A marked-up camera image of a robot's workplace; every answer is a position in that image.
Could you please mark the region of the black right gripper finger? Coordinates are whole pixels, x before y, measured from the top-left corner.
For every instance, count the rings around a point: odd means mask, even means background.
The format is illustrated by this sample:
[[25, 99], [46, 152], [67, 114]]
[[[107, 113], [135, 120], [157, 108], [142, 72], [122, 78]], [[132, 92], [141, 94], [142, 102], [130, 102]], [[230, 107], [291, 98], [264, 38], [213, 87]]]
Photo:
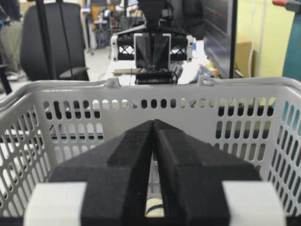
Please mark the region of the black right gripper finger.
[[144, 217], [154, 122], [57, 165], [37, 185], [25, 226], [122, 226]]
[[154, 131], [162, 187], [186, 225], [286, 225], [273, 185], [254, 165], [161, 120]]

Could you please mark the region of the opposite right gripper dark finger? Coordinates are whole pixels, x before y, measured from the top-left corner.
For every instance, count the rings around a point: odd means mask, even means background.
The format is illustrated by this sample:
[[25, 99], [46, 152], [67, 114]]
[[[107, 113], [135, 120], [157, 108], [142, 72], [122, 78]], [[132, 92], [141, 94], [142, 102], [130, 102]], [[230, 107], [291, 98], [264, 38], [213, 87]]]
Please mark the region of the opposite right gripper dark finger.
[[136, 66], [152, 66], [151, 38], [148, 33], [135, 34]]
[[168, 66], [170, 37], [168, 34], [158, 34], [154, 39], [154, 50], [152, 57], [153, 66]]

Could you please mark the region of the black white opposite gripper body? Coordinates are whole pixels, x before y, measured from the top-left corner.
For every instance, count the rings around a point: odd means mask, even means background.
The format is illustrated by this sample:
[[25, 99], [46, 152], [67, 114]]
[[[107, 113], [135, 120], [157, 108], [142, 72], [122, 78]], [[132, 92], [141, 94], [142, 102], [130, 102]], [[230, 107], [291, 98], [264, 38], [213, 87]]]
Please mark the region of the black white opposite gripper body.
[[111, 37], [113, 61], [135, 62], [135, 34], [148, 33], [151, 41], [151, 51], [154, 50], [154, 39], [158, 34], [168, 34], [170, 37], [168, 66], [136, 66], [142, 71], [135, 76], [136, 84], [177, 84], [180, 74], [172, 69], [173, 63], [191, 62], [193, 51], [193, 36], [179, 30], [157, 25], [142, 24], [131, 29], [114, 34]]

